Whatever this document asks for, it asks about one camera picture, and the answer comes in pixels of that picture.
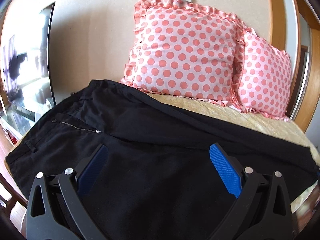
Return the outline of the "wooden door frame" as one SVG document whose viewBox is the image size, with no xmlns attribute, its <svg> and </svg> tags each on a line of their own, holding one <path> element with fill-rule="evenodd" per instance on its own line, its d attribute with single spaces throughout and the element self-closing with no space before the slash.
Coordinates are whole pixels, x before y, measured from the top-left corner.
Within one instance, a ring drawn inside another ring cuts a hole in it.
<svg viewBox="0 0 320 240">
<path fill-rule="evenodd" d="M 316 0 L 294 0 L 298 18 L 298 61 L 291 119 L 306 132 L 319 102 L 319 6 Z"/>
</svg>

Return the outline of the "black pants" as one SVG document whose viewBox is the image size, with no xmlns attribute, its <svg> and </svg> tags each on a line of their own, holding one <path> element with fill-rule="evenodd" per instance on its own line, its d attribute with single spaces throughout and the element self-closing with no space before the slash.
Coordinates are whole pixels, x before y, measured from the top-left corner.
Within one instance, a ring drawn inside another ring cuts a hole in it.
<svg viewBox="0 0 320 240">
<path fill-rule="evenodd" d="M 6 158 L 29 196 L 37 173 L 62 173 L 99 145 L 107 161 L 83 204 L 111 239 L 207 239 L 235 197 L 209 158 L 218 143 L 244 166 L 280 171 L 295 200 L 318 177 L 309 148 L 93 80 L 48 111 Z"/>
</svg>

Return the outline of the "polka dot pillow near door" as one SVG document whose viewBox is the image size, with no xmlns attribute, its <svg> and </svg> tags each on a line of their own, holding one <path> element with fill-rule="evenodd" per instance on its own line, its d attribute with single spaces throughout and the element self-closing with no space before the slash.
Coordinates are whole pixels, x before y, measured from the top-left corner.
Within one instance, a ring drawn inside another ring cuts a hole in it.
<svg viewBox="0 0 320 240">
<path fill-rule="evenodd" d="M 290 99 L 289 54 L 252 31 L 244 31 L 236 46 L 233 89 L 235 106 L 243 113 L 286 120 Z"/>
</svg>

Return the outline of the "polka dot pillow near window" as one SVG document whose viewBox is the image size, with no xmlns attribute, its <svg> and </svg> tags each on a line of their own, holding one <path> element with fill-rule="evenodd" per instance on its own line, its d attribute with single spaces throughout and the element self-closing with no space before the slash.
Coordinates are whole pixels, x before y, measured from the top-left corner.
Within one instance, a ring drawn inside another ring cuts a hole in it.
<svg viewBox="0 0 320 240">
<path fill-rule="evenodd" d="M 134 20 L 123 84 L 222 106 L 237 102 L 233 63 L 245 26 L 238 16 L 182 0 L 139 0 Z"/>
</svg>

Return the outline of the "cream yellow bedspread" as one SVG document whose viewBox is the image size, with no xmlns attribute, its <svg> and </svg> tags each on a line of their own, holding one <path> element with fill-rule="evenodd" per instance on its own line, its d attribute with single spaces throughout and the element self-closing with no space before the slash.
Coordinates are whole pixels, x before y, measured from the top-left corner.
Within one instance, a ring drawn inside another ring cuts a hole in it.
<svg viewBox="0 0 320 240">
<path fill-rule="evenodd" d="M 240 113 L 181 96 L 146 93 L 140 100 L 145 142 L 168 153 L 187 154 L 190 161 L 196 161 L 199 179 L 213 171 L 208 151 L 218 143 L 227 154 L 258 172 L 278 169 L 287 184 L 292 212 L 318 183 L 319 153 L 292 121 Z"/>
</svg>

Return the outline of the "wooden wall panel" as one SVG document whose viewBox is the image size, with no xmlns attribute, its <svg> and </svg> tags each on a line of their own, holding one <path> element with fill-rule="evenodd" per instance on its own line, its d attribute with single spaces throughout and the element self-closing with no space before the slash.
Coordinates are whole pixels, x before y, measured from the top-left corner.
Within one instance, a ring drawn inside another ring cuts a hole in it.
<svg viewBox="0 0 320 240">
<path fill-rule="evenodd" d="M 286 15 L 284 0 L 268 0 L 270 6 L 270 44 L 285 49 Z"/>
</svg>

